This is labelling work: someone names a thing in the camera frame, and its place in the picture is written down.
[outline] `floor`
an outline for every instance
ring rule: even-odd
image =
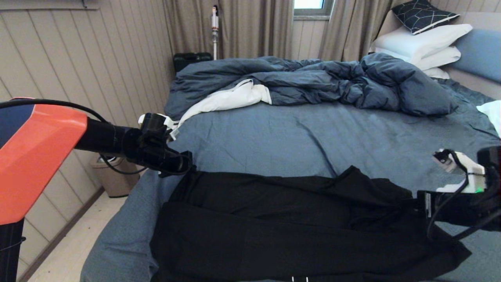
[[[78,282],[82,266],[94,242],[126,199],[110,199],[103,193],[28,281]]]

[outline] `blue bed sheet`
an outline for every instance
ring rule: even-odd
[[[475,158],[500,144],[475,106],[491,101],[452,80],[439,80],[458,108],[444,117],[357,109],[340,103],[274,107],[264,103],[203,113],[189,119],[170,146],[190,150],[199,170],[265,176],[335,177],[350,165],[371,178],[389,178],[412,190],[457,183],[431,159],[439,148]],[[81,281],[149,281],[157,265],[149,241],[158,211],[181,177],[147,171],[105,227],[82,270]],[[448,232],[462,228],[441,224]],[[463,240],[473,252],[447,281],[499,281],[501,236],[479,231]]]

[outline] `headboard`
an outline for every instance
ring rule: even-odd
[[[474,29],[501,32],[500,13],[463,12],[459,14],[461,14],[461,16],[453,22],[454,24],[470,24]],[[393,11],[390,10],[381,26],[378,37],[397,30],[401,26],[402,23],[397,19]],[[501,53],[501,46],[498,46],[497,49]],[[501,100],[501,83],[458,70],[453,66],[446,66],[443,69],[449,73],[452,79],[458,81],[462,85],[475,91],[482,92],[494,99]]]

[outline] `black patterned pillow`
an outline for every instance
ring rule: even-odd
[[[449,24],[458,14],[435,8],[426,0],[413,0],[392,8],[397,18],[416,35]]]

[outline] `beige curtain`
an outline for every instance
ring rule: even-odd
[[[354,61],[367,55],[390,9],[408,0],[335,0],[320,46],[323,60]]]
[[[219,7],[218,59],[291,57],[294,0],[165,0],[174,53],[213,53],[211,9]]]

